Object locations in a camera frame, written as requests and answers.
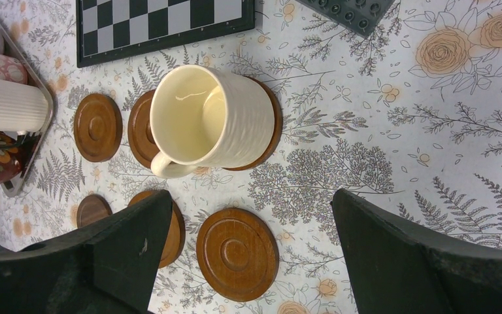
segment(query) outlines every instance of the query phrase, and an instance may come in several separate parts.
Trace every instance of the mug handle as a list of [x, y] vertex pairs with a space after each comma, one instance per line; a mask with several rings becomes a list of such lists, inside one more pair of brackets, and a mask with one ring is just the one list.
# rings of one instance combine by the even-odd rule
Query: mug handle
[[19, 135], [17, 138], [16, 138], [16, 142], [11, 144], [11, 145], [2, 145], [0, 146], [0, 149], [10, 149], [10, 148], [15, 148], [15, 147], [20, 147], [22, 146], [22, 144], [24, 144], [28, 139], [31, 139], [30, 136], [28, 136], [27, 134], [24, 134], [24, 135]]
[[165, 153], [159, 152], [151, 162], [151, 171], [163, 179], [181, 178], [194, 172], [197, 167], [171, 164], [172, 160]]

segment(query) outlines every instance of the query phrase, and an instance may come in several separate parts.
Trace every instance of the ribbed white container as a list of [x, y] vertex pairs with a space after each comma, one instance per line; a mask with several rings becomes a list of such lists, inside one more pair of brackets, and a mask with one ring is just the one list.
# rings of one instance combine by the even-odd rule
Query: ribbed white container
[[34, 86], [0, 80], [0, 131], [36, 132], [45, 123], [49, 104]]

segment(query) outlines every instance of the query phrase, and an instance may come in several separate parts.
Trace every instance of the tablecloth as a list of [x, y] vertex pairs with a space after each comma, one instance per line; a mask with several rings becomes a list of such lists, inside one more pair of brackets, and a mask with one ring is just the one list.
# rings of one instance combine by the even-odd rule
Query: tablecloth
[[[356, 36], [294, 0], [256, 2], [256, 28], [76, 68], [73, 0], [0, 0], [0, 17], [57, 99], [56, 118], [23, 192], [0, 187], [0, 245], [19, 250], [71, 231], [77, 204], [104, 196], [114, 212], [166, 188], [187, 236], [157, 274], [154, 313], [328, 314], [357, 311], [329, 201], [339, 188], [465, 241], [502, 249], [502, 0], [396, 0], [375, 32]], [[126, 136], [108, 162], [78, 153], [72, 122], [89, 93], [130, 108], [171, 69], [199, 64], [265, 82], [284, 112], [267, 162], [163, 180]], [[202, 222], [225, 207], [261, 217], [280, 268], [257, 300], [238, 303], [203, 279]]]

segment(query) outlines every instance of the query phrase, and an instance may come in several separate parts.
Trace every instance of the mug rim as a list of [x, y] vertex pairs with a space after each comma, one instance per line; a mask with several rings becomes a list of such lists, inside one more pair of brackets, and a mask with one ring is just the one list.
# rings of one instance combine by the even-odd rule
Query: mug rim
[[151, 99], [150, 115], [153, 113], [154, 107], [156, 106], [156, 102], [157, 102], [156, 100], [158, 98], [157, 95], [159, 94], [159, 90], [161, 88], [164, 88], [164, 84], [166, 84], [167, 79], [169, 77], [175, 75], [177, 72], [182, 71], [182, 70], [187, 70], [187, 69], [198, 69], [200, 71], [205, 72], [206, 74], [208, 74], [210, 77], [212, 77], [214, 79], [214, 81], [217, 83], [217, 85], [220, 87], [220, 90], [222, 91], [222, 96], [224, 97], [224, 110], [226, 112], [226, 115], [224, 118], [224, 125], [222, 126], [222, 132], [220, 132], [220, 136], [219, 136], [218, 140], [216, 141], [216, 143], [214, 144], [214, 146], [205, 155], [203, 155], [199, 159], [192, 160], [189, 162], [182, 162], [180, 160], [177, 160], [176, 158], [172, 158], [172, 156], [170, 154], [168, 154], [167, 152], [165, 152], [163, 150], [163, 148], [159, 144], [159, 141], [157, 141], [157, 137], [155, 135], [155, 128], [153, 128], [154, 123], [152, 122], [153, 119], [151, 117], [149, 118], [149, 125], [151, 127], [151, 134], [153, 135], [153, 140], [155, 141], [155, 145], [157, 145], [157, 147], [159, 148], [159, 151], [162, 152], [163, 154], [165, 154], [170, 160], [172, 160], [176, 164], [180, 164], [180, 165], [184, 165], [184, 166], [189, 166], [189, 165], [193, 165], [193, 164], [202, 162], [203, 160], [206, 160], [207, 158], [209, 158], [210, 155], [212, 155], [212, 153], [218, 148], [218, 146], [220, 145], [220, 143], [222, 142], [222, 139], [224, 138], [224, 136], [226, 134], [226, 126], [228, 123], [228, 116], [229, 116], [229, 107], [228, 107], [228, 102], [227, 102], [227, 97], [226, 97], [226, 91], [224, 90], [224, 87], [220, 83], [220, 80], [209, 68], [203, 67], [202, 65], [196, 65], [196, 64], [181, 65], [181, 66], [173, 69], [172, 71], [168, 72], [163, 77], [163, 79], [161, 80], [161, 82], [159, 83], [157, 88], [155, 89], [155, 93], [153, 94], [153, 98]]

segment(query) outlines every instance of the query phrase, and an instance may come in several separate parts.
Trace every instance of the metal tray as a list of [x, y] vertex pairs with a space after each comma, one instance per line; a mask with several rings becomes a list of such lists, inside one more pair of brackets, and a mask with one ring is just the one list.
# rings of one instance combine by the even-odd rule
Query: metal tray
[[26, 149], [28, 151], [26, 160], [24, 162], [24, 168], [21, 173], [19, 173], [17, 176], [12, 178], [12, 180], [7, 181], [5, 183], [1, 184], [1, 187], [3, 188], [3, 191], [5, 194], [12, 198], [14, 196], [17, 196], [20, 193], [20, 190], [22, 189], [22, 185], [24, 183], [25, 178], [27, 177], [28, 171], [30, 170], [33, 161], [35, 159], [35, 155], [37, 154], [37, 151], [39, 150], [41, 143], [43, 142], [43, 139], [45, 138], [45, 135], [47, 133], [47, 129], [49, 128], [49, 125], [51, 124], [51, 120], [53, 119], [54, 111], [55, 111], [55, 103], [53, 101], [53, 97], [51, 96], [51, 93], [47, 90], [45, 85], [43, 84], [43, 81], [39, 78], [39, 76], [35, 73], [31, 65], [27, 62], [26, 58], [22, 54], [22, 51], [14, 44], [10, 36], [8, 35], [7, 31], [3, 27], [2, 23], [0, 22], [0, 34], [3, 36], [5, 39], [5, 55], [10, 56], [13, 58], [18, 59], [22, 65], [25, 67], [28, 75], [28, 84], [35, 86], [41, 90], [43, 93], [43, 96], [45, 99], [47, 99], [47, 103], [49, 104], [49, 110], [47, 114], [47, 119], [45, 120], [45, 123], [43, 124], [43, 127], [38, 131], [38, 132], [32, 132], [30, 135], [32, 135], [34, 138], [29, 142], [26, 143]]

